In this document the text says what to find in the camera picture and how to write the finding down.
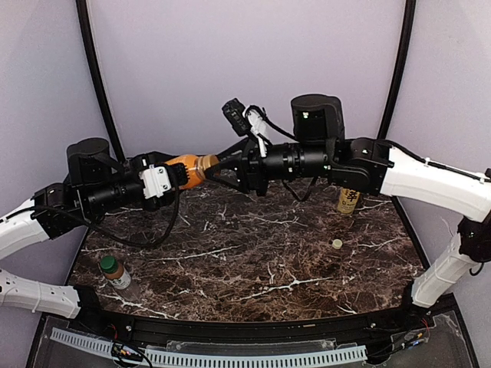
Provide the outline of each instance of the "black cable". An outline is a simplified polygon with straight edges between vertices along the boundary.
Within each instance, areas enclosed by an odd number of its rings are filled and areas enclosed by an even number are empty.
[[[72,221],[74,221],[80,225],[87,226],[90,230],[92,230],[94,232],[99,232],[102,235],[107,236],[109,239],[114,240],[115,242],[121,243],[123,245],[126,245],[128,247],[155,249],[156,247],[161,245],[169,237],[170,232],[172,231],[172,228],[174,227],[174,225],[176,223],[177,216],[179,215],[179,198],[180,198],[179,193],[180,193],[180,191],[179,191],[179,182],[177,181],[176,173],[174,172],[174,169],[172,167],[170,167],[169,165],[167,165],[165,163],[162,164],[161,166],[166,168],[167,173],[169,174],[170,183],[171,183],[172,187],[174,188],[174,208],[173,208],[172,216],[170,218],[170,222],[166,228],[166,231],[163,233],[163,235],[160,238],[158,238],[155,241],[151,241],[148,243],[138,243],[135,241],[118,238],[116,235],[114,235],[110,231],[106,230],[106,228],[104,228],[102,226],[96,225],[93,222],[86,220],[85,218],[81,218],[81,217],[78,217],[76,215],[73,215],[69,211],[65,211],[63,209],[56,209],[55,207],[50,207],[48,205],[33,205],[32,207],[20,209],[16,212],[10,214],[9,216],[7,216],[7,220],[9,220],[9,219],[11,219],[17,215],[20,215],[21,213],[24,213],[24,212],[50,211],[53,213],[58,213],[59,215],[63,215],[64,217],[66,217],[66,218],[68,218],[68,219],[70,219],[70,220],[72,220]]]
[[[317,182],[317,180],[318,180],[318,176],[314,176],[312,178],[312,180],[308,184],[307,191],[305,192],[305,194],[301,198],[297,194],[297,192],[291,186],[288,185],[288,183],[285,180],[282,180],[282,184],[285,187],[285,189],[288,190],[292,194],[293,198],[295,198],[299,202],[305,202],[308,199],[308,197],[310,197],[310,195],[312,194],[312,188],[315,186],[315,183]]]
[[[404,9],[404,20],[400,31],[399,48],[397,50],[396,64],[394,65],[394,74],[390,83],[389,94],[385,104],[384,115],[382,117],[381,126],[378,130],[377,138],[385,138],[389,130],[390,121],[394,114],[394,108],[399,94],[400,83],[404,74],[406,65],[407,51],[409,50],[409,42],[413,29],[414,13],[416,11],[416,0],[406,0],[406,8]]]
[[[402,340],[404,340],[404,338],[406,337],[406,335],[411,332],[411,330],[407,330],[406,332],[404,332],[402,334],[402,336],[400,336],[399,338],[397,338],[394,342],[390,343],[389,345],[387,345],[386,347],[380,349],[380,350],[377,350],[375,353],[372,353],[370,355],[368,355],[369,358],[372,358],[372,357],[377,357],[378,354],[380,353],[383,353],[385,350],[387,350],[388,348],[390,347],[393,347],[395,344],[401,342]]]
[[[470,172],[466,172],[466,171],[463,171],[461,169],[456,169],[455,167],[447,166],[445,164],[437,163],[435,161],[426,161],[423,157],[420,157],[416,153],[413,153],[413,152],[409,151],[409,149],[407,149],[406,147],[400,145],[397,142],[394,142],[393,140],[377,140],[377,141],[378,142],[381,142],[381,143],[389,143],[390,145],[392,145],[392,146],[398,148],[399,150],[401,150],[403,153],[407,154],[410,158],[415,159],[416,161],[418,161],[420,163],[425,163],[428,166],[432,166],[432,167],[435,167],[437,169],[447,170],[447,171],[450,171],[452,173],[456,173],[456,174],[459,174],[459,175],[462,175],[462,176],[466,176],[466,177],[471,178],[471,179],[474,179],[474,180],[479,180],[479,181],[480,180],[483,180],[484,182],[491,182],[491,179],[490,178],[482,178],[481,176],[477,176],[477,175],[471,174]]]
[[[123,163],[126,158],[124,156],[120,138],[117,135],[116,125],[114,124],[113,116],[110,112],[106,91],[104,90],[101,69],[99,68],[97,53],[94,46],[94,39],[92,38],[91,21],[87,9],[87,0],[77,0],[76,2],[78,21],[80,23],[82,40],[84,42],[85,56],[87,57],[87,63],[91,72],[92,83],[94,85],[95,94],[97,96],[97,102],[99,103],[99,108],[101,109],[104,125],[106,126],[107,135],[109,136],[110,144],[113,147],[114,154],[116,155],[117,160],[120,163]]]
[[[470,273],[471,276],[477,276],[478,274],[481,273],[481,271],[483,270],[483,268],[484,268],[484,262],[481,263],[481,265],[479,266],[479,270],[477,270],[476,272],[473,272],[473,269],[471,268],[471,269],[469,269],[469,273]]]
[[[150,359],[148,359],[148,357],[145,355],[145,353],[139,347],[135,347],[134,345],[132,345],[130,343],[124,343],[123,341],[116,340],[116,339],[114,339],[113,342],[114,343],[120,343],[124,347],[129,347],[130,349],[136,351],[139,357],[142,357],[143,359],[145,359],[145,361],[148,363],[148,367],[153,368],[152,362],[150,362]]]
[[[251,105],[247,107],[247,110],[245,111],[245,115],[249,113],[249,111],[254,110],[256,113],[259,114],[259,116],[267,123],[272,129],[276,130],[278,133],[282,134],[283,136],[286,136],[287,138],[290,138],[291,140],[294,140],[295,142],[298,142],[298,140],[293,136],[293,134],[290,134],[289,132],[283,130],[276,124],[274,124],[269,118],[268,115],[266,115],[266,111],[264,109],[261,109],[261,107],[256,106],[256,105]]]

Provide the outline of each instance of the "small jar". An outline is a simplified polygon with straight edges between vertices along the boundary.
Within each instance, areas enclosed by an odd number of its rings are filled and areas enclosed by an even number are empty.
[[[341,189],[339,194],[338,211],[343,215],[351,215],[356,207],[360,192],[351,189]]]
[[[101,259],[104,277],[113,285],[114,290],[125,300],[138,303],[141,299],[140,287],[131,278],[130,273],[112,255]]]

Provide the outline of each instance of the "white bracket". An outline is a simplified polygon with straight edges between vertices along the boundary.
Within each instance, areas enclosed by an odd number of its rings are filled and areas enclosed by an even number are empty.
[[[155,165],[149,165],[148,169],[140,172],[139,175],[145,185],[143,189],[145,199],[152,197],[160,198],[171,188],[167,170],[162,166],[155,167]]]
[[[266,149],[266,142],[262,137],[269,139],[268,126],[257,111],[250,110],[247,115],[246,111],[247,109],[244,110],[244,117],[248,120],[249,124],[251,124],[251,133],[258,139],[259,153],[261,154],[261,157],[266,157],[268,151]]]

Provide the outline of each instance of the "marble table surface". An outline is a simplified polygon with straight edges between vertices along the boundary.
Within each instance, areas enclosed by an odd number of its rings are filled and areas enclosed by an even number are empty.
[[[301,192],[307,183],[292,186]],[[307,320],[396,307],[423,272],[402,221],[383,196],[365,196],[342,215],[339,190],[319,180],[300,203],[280,182],[266,197],[206,183],[181,195],[174,230],[156,250],[90,233],[69,284],[93,286],[109,311],[180,320]],[[143,241],[163,234],[171,212],[123,208],[103,225]],[[340,250],[330,246],[335,238]],[[98,267],[105,255],[125,264],[141,301],[123,300],[106,282]]]

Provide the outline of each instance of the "jar lid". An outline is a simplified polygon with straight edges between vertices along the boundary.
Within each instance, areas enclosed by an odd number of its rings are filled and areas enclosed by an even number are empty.
[[[341,249],[342,246],[343,246],[343,241],[341,239],[335,239],[332,241],[332,248]]]
[[[113,274],[117,271],[119,264],[117,260],[112,255],[107,255],[101,259],[101,270],[106,274]]]

